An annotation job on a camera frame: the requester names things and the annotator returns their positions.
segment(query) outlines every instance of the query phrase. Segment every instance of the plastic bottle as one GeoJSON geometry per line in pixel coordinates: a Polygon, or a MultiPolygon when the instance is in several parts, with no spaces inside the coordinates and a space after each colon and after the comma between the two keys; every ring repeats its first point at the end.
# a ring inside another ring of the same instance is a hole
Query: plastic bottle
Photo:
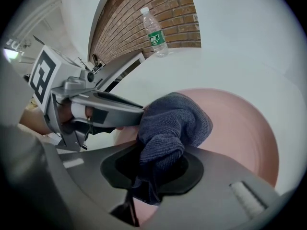
{"type": "Polygon", "coordinates": [[[141,13],[143,15],[144,28],[148,34],[150,42],[152,43],[155,54],[158,57],[167,56],[168,47],[159,22],[152,14],[150,14],[147,7],[142,8],[141,13]]]}

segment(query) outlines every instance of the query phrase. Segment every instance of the white wristband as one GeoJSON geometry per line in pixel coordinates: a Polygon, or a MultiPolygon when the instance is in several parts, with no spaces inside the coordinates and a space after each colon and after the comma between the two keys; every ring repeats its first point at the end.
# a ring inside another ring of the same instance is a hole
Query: white wristband
{"type": "Polygon", "coordinates": [[[74,117],[81,117],[87,119],[85,115],[85,105],[71,103],[71,113],[74,117]]]}

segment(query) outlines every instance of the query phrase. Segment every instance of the pink basin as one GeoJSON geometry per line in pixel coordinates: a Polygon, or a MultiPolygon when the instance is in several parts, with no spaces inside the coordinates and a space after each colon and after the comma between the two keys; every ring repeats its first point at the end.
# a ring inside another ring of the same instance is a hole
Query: pink basin
{"type": "MultiPolygon", "coordinates": [[[[178,91],[195,101],[211,118],[213,130],[199,146],[238,161],[257,176],[275,186],[278,175],[278,150],[274,134],[262,114],[244,99],[215,89],[178,91]]],[[[138,127],[126,127],[116,144],[135,140],[138,127]]],[[[142,223],[156,207],[135,201],[142,223]]]]}

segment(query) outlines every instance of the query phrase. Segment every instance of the green label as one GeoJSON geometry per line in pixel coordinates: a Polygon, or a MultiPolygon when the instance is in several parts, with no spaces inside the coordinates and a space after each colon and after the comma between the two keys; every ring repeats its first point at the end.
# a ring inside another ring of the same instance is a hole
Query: green label
{"type": "Polygon", "coordinates": [[[164,34],[162,30],[156,31],[154,33],[148,34],[149,40],[152,43],[152,46],[157,46],[165,42],[164,34]]]}

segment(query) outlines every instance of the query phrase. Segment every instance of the towel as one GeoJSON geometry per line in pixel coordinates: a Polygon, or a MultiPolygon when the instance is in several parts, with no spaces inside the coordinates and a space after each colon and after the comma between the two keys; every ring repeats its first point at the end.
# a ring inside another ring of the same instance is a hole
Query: towel
{"type": "Polygon", "coordinates": [[[147,107],[139,128],[138,140],[144,149],[132,193],[147,204],[158,205],[163,175],[179,160],[186,145],[198,147],[209,136],[213,124],[190,98],[172,92],[147,107]]]}

